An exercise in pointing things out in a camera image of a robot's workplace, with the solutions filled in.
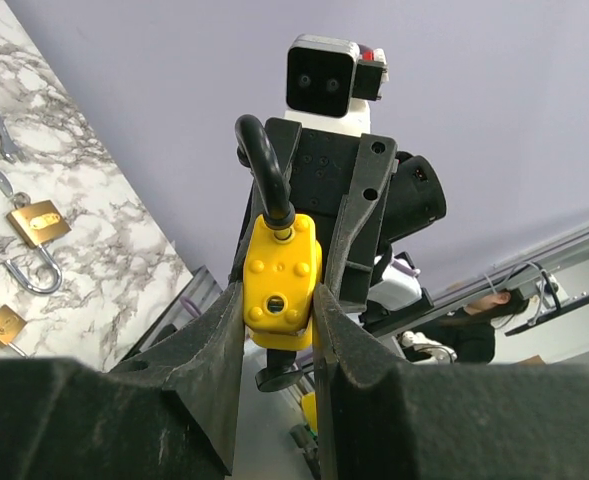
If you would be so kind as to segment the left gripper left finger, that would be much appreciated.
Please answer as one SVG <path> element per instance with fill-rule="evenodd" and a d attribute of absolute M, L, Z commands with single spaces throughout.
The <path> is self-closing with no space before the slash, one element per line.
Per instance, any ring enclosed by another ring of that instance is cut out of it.
<path fill-rule="evenodd" d="M 221 479 L 234 463 L 242 286 L 101 373 L 0 359 L 0 479 Z"/>

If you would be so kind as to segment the yellow padlock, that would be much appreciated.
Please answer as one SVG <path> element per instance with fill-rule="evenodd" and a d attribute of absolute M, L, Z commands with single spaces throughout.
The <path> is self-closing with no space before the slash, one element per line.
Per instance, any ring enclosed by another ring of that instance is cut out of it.
<path fill-rule="evenodd" d="M 243 319 L 251 339 L 265 349 L 301 351 L 312 343 L 311 305 L 321 279 L 322 248 L 314 220 L 295 211 L 293 240 L 271 239 L 255 220 L 243 264 Z"/>

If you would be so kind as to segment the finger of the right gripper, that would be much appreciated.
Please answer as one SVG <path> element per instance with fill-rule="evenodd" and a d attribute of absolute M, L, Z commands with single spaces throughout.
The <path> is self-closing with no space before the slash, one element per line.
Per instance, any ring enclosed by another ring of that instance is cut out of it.
<path fill-rule="evenodd" d="M 348 268 L 370 275 L 371 263 L 350 262 L 350 250 L 388 185 L 395 165 L 396 141 L 363 134 L 355 156 L 348 192 L 342 197 L 327 257 L 324 285 L 341 306 L 363 306 L 369 283 L 344 277 Z"/>
<path fill-rule="evenodd" d="M 242 279 L 253 226 L 262 217 L 278 244 L 293 240 L 295 208 L 290 201 L 291 163 L 302 133 L 299 122 L 240 117 L 235 124 L 237 156 L 250 169 L 253 183 L 228 282 Z"/>

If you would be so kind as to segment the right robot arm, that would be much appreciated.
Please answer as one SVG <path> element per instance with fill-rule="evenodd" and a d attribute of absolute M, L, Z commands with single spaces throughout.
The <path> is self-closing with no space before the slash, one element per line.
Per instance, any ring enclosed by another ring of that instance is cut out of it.
<path fill-rule="evenodd" d="M 242 269 L 259 215 L 283 220 L 300 213 L 315 222 L 323 277 L 333 276 L 336 263 L 344 265 L 337 299 L 369 333 L 379 335 L 432 309 L 426 289 L 405 307 L 369 293 L 383 280 L 380 257 L 408 259 L 415 237 L 447 214 L 441 182 L 426 158 L 398 150 L 389 137 L 325 132 L 278 118 L 261 122 L 244 115 L 235 133 L 238 158 L 254 182 L 231 281 L 249 281 Z"/>

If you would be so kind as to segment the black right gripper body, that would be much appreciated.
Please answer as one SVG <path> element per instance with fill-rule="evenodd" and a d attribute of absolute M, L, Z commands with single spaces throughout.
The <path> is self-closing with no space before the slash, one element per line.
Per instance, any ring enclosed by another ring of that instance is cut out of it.
<path fill-rule="evenodd" d="M 316 224 L 317 240 L 323 249 L 323 283 L 327 257 L 342 197 L 348 192 L 360 137 L 314 130 L 302 126 L 291 163 L 290 201 L 297 213 L 310 216 Z M 389 184 L 365 226 L 358 234 L 348 257 L 350 262 L 371 263 L 370 275 L 348 268 L 346 279 L 367 281 L 373 276 Z M 361 313 L 363 306 L 340 306 L 345 313 Z"/>

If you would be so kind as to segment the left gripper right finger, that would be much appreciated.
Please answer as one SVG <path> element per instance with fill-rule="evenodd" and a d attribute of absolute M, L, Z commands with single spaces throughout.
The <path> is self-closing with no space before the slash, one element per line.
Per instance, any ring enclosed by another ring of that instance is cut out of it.
<path fill-rule="evenodd" d="M 589 367 L 414 365 L 319 286 L 313 297 L 325 479 L 589 479 Z"/>

